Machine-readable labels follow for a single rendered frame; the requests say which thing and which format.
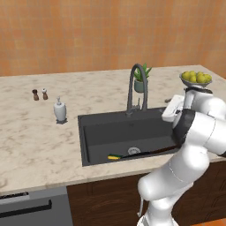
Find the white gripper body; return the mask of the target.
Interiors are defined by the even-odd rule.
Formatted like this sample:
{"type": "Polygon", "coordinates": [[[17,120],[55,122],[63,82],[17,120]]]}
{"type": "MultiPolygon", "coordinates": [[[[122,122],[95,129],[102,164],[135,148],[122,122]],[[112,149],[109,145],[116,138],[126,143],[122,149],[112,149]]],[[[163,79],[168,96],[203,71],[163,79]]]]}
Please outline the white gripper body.
{"type": "Polygon", "coordinates": [[[168,106],[162,113],[162,120],[165,122],[173,122],[176,115],[183,109],[185,98],[182,95],[175,94],[168,106]]]}

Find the dark grey sink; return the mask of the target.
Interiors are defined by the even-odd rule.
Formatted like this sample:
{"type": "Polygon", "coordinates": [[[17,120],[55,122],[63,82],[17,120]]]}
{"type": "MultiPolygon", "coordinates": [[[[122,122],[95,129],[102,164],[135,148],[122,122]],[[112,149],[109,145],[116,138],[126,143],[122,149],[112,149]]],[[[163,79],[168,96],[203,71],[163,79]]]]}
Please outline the dark grey sink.
{"type": "MultiPolygon", "coordinates": [[[[109,154],[126,156],[176,146],[172,125],[162,120],[164,107],[135,111],[127,117],[124,111],[78,116],[82,166],[114,162],[109,154]]],[[[119,159],[174,154],[178,148],[159,154],[119,159]]]]}

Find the grey fruit bowl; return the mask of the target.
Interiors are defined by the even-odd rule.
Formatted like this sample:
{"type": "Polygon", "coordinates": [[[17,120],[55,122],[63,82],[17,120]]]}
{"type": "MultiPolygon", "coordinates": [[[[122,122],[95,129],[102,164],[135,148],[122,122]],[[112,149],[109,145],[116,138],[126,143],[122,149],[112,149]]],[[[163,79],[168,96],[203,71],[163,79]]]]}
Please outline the grey fruit bowl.
{"type": "Polygon", "coordinates": [[[209,84],[212,83],[212,80],[210,80],[208,83],[192,83],[188,80],[185,80],[182,78],[182,73],[179,74],[179,78],[181,79],[181,81],[187,86],[187,87],[193,87],[193,86],[196,86],[196,87],[207,87],[209,84]]]}

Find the green plant in teal pot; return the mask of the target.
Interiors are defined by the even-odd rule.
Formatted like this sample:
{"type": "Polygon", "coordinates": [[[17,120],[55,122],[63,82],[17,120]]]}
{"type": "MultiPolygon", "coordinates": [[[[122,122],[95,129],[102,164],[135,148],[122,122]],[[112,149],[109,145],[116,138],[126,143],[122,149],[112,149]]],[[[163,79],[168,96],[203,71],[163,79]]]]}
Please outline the green plant in teal pot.
{"type": "MultiPolygon", "coordinates": [[[[150,71],[152,70],[152,68],[148,68],[147,67],[147,64],[143,64],[142,65],[142,69],[146,75],[146,78],[149,77],[149,73],[150,71]]],[[[137,69],[135,72],[134,72],[134,90],[137,92],[137,93],[143,93],[144,92],[144,87],[143,87],[143,78],[142,78],[142,75],[141,75],[141,72],[139,69],[137,69]]]]}

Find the dark grey arched tap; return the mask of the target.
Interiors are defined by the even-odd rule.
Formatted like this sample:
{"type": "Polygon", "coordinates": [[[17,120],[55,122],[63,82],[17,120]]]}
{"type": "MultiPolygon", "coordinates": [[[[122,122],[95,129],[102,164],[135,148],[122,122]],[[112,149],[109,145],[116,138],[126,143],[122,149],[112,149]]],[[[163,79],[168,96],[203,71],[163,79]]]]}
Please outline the dark grey arched tap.
{"type": "Polygon", "coordinates": [[[135,64],[132,67],[131,70],[131,75],[130,75],[130,83],[129,83],[129,91],[128,91],[128,99],[127,99],[127,110],[126,110],[126,116],[130,117],[132,115],[132,84],[133,84],[133,78],[134,78],[134,73],[135,70],[139,69],[141,76],[143,78],[143,103],[142,103],[142,111],[146,111],[147,110],[147,77],[146,74],[142,68],[142,66],[140,64],[135,64]]]}

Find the white soap dispenser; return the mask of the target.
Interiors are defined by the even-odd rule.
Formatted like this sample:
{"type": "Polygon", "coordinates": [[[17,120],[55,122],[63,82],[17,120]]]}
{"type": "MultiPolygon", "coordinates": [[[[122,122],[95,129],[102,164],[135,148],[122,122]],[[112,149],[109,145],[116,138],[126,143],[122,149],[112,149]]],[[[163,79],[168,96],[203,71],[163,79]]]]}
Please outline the white soap dispenser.
{"type": "Polygon", "coordinates": [[[54,104],[54,114],[56,116],[56,121],[59,124],[66,122],[66,105],[61,102],[60,97],[56,98],[56,103],[54,104]]]}

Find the dark wood cupboard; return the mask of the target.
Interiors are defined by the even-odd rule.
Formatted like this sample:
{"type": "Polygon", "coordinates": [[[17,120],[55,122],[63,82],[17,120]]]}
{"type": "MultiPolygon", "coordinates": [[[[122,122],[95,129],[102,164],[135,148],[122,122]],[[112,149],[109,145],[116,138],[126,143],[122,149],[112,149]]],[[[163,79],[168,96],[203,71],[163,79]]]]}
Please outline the dark wood cupboard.
{"type": "MultiPolygon", "coordinates": [[[[136,226],[139,175],[67,187],[74,226],[136,226]]],[[[226,161],[212,162],[206,173],[175,204],[179,226],[226,218],[226,161]]]]}

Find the grey dishwasher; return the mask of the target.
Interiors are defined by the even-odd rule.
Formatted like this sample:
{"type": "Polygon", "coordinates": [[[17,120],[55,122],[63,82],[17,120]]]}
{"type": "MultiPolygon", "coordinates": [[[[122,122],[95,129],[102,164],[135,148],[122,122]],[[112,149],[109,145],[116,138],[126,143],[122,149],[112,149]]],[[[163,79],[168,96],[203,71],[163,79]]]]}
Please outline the grey dishwasher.
{"type": "Polygon", "coordinates": [[[67,189],[0,196],[0,226],[73,226],[67,189]]]}

